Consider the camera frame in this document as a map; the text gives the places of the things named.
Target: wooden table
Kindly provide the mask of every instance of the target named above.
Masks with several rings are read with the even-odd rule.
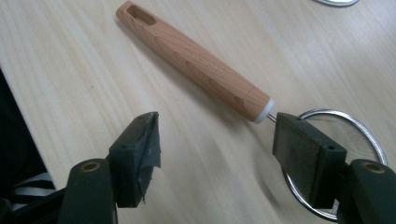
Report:
[[[396,168],[396,2],[135,1],[276,100],[358,118]],[[120,223],[328,223],[295,201],[272,156],[275,125],[248,122],[153,53],[117,1],[0,2],[0,65],[57,189],[103,158],[136,116],[160,113],[162,168]]]

